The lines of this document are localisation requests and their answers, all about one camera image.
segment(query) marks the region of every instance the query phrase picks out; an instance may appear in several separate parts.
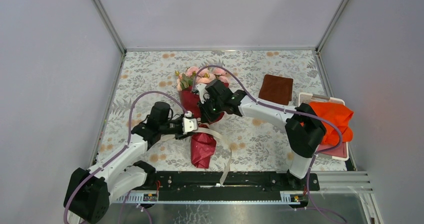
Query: pink rose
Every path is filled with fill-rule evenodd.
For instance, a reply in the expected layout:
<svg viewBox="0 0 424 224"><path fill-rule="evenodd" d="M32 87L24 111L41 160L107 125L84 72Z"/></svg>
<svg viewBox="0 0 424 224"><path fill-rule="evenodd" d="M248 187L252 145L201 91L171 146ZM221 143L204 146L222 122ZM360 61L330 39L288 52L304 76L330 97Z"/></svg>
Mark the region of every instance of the pink rose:
<svg viewBox="0 0 424 224"><path fill-rule="evenodd" d="M193 67L190 67L188 70L187 70L187 72L185 73L185 75L187 75L187 77L190 77L192 74L193 74L193 72L196 72L197 73L197 71L199 70L199 68L198 67L195 67L195 66L193 66Z"/></svg>
<svg viewBox="0 0 424 224"><path fill-rule="evenodd" d="M183 89L181 88L181 81L180 81L180 79L177 79L177 80L176 80L176 83L177 83L177 84L176 84L176 85L177 85L177 86L176 86L176 90L178 90L178 91L183 90Z"/></svg>
<svg viewBox="0 0 424 224"><path fill-rule="evenodd" d="M208 78L198 78L197 79L197 83L198 84L209 84L212 80L208 79Z"/></svg>
<svg viewBox="0 0 424 224"><path fill-rule="evenodd" d="M212 74L212 73L208 73L208 75L209 75L209 79L210 79L211 81L217 78L217 77L216 77L214 74Z"/></svg>
<svg viewBox="0 0 424 224"><path fill-rule="evenodd" d="M203 77L203 76L205 76L206 73L209 73L209 70L207 68L200 71L199 76Z"/></svg>
<svg viewBox="0 0 424 224"><path fill-rule="evenodd" d="M212 73L215 74L215 75L225 75L226 74L225 70L220 69L220 68L214 68L212 70Z"/></svg>
<svg viewBox="0 0 424 224"><path fill-rule="evenodd" d="M225 76L220 76L218 79L221 80L224 83L230 83L230 80Z"/></svg>

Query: white wall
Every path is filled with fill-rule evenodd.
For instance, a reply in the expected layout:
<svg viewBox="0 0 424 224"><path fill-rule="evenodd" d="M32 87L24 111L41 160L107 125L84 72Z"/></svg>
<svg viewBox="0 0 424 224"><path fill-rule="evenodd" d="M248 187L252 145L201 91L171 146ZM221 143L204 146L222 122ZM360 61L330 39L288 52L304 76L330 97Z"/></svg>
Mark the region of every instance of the white wall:
<svg viewBox="0 0 424 224"><path fill-rule="evenodd" d="M322 57L386 223L422 223L424 0L351 0Z"/></svg>
<svg viewBox="0 0 424 224"><path fill-rule="evenodd" d="M127 48L314 47L341 0L101 0Z"/></svg>
<svg viewBox="0 0 424 224"><path fill-rule="evenodd" d="M61 223L119 59L91 0L0 0L0 223Z"/></svg>

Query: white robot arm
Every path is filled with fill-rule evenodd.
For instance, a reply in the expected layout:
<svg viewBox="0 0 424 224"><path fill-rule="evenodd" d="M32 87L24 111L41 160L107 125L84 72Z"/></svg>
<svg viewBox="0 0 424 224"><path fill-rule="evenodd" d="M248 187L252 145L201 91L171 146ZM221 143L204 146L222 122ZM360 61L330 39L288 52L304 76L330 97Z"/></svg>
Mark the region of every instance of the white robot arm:
<svg viewBox="0 0 424 224"><path fill-rule="evenodd" d="M287 179L289 182L293 182L293 184L290 183L291 185L297 186L304 181L312 156L322 141L326 129L320 121L287 111L296 110L315 115L309 105L283 106L265 100L260 100L260 102L268 107L263 104L259 105L248 98L244 91L237 90L233 93L218 80L214 80L208 85L198 84L196 89L200 96L198 106L201 111L202 123L211 123L222 112L226 112L227 114L258 118L280 129L285 129L294 153L294 159L287 172ZM126 149L119 157L109 161L123 148L117 148L105 158L105 161L100 161L87 170L78 168L74 171L69 181L64 206L76 187L99 168L101 170L95 173L77 192L69 208L90 223L99 221L113 200L144 185L148 179L146 168L133 165L135 159L157 143L162 135L173 134L176 139L183 139L194 134L194 131L198 129L197 120L190 112L177 119L169 120L170 109L169 104L156 102L146 122L141 122L132 129L131 142L123 145L123 148Z"/></svg>

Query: brown towel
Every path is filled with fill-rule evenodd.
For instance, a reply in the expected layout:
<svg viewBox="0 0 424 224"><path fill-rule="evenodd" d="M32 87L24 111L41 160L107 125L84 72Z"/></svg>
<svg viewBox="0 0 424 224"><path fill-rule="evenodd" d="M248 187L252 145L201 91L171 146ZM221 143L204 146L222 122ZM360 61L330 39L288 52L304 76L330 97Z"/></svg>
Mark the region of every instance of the brown towel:
<svg viewBox="0 0 424 224"><path fill-rule="evenodd" d="M265 75L259 98L277 104L288 105L292 99L293 79Z"/></svg>

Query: orange cloth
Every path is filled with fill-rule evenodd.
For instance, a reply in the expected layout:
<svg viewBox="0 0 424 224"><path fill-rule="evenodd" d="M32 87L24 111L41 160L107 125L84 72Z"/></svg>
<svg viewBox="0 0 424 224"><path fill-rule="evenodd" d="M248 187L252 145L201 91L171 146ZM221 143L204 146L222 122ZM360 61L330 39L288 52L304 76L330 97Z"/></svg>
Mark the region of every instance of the orange cloth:
<svg viewBox="0 0 424 224"><path fill-rule="evenodd" d="M348 123L354 115L353 111L342 104L330 103L330 102L310 102L309 105L315 111L316 115L328 120L329 122L336 125L343 137L343 142L348 142L353 139L353 132L349 128ZM323 122L327 133L322 139L321 144L337 145L339 142L336 130Z"/></svg>

